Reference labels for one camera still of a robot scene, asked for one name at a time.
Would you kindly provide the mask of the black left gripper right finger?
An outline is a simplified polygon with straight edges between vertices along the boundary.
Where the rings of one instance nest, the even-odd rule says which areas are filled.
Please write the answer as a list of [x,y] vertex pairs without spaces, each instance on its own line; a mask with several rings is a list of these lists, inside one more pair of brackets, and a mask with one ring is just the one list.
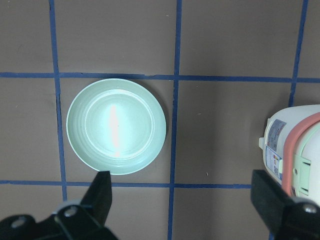
[[289,196],[265,170],[253,170],[250,200],[274,240],[318,240],[320,206]]

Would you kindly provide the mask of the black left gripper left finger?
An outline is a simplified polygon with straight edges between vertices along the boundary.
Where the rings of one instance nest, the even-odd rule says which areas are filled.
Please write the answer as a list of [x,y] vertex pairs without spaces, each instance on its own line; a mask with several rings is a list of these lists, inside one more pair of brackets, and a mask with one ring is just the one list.
[[2,240],[116,240],[105,223],[112,205],[109,171],[99,171],[79,203],[67,204],[40,222],[31,215],[0,221]]

